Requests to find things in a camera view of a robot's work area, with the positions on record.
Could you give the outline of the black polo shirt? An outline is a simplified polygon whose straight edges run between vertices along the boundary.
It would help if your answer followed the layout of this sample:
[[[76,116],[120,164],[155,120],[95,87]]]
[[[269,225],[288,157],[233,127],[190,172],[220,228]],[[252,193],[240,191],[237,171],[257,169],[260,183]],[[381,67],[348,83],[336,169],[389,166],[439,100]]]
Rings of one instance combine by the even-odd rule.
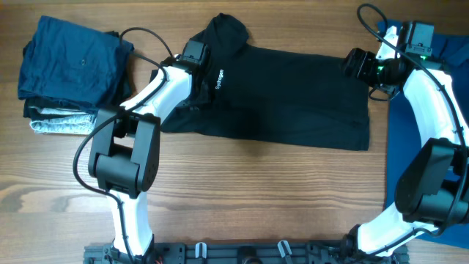
[[[194,36],[210,49],[201,97],[173,110],[163,132],[368,149],[369,88],[343,74],[340,58],[258,48],[248,39],[227,14]]]

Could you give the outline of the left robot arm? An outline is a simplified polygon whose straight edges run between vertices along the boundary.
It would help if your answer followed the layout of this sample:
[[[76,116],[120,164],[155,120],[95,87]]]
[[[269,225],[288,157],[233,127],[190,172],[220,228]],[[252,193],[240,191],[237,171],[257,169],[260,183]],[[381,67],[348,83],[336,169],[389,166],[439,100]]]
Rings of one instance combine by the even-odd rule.
[[[111,256],[121,263],[150,263],[154,257],[147,191],[158,171],[160,127],[178,106],[203,95],[209,65],[206,55],[170,56],[139,94],[98,112],[88,170],[111,204]]]

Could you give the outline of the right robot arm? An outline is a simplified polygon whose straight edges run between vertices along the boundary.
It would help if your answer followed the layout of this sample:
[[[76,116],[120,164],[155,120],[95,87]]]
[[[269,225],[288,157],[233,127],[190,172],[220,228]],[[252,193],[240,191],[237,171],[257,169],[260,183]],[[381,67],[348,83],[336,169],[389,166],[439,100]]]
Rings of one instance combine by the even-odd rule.
[[[344,237],[353,247],[343,246],[343,255],[357,260],[389,257],[420,235],[439,236],[447,227],[467,224],[468,127],[447,67],[424,55],[378,59],[354,48],[342,68],[346,76],[374,88],[401,92],[421,139],[421,149],[396,184],[394,202]]]

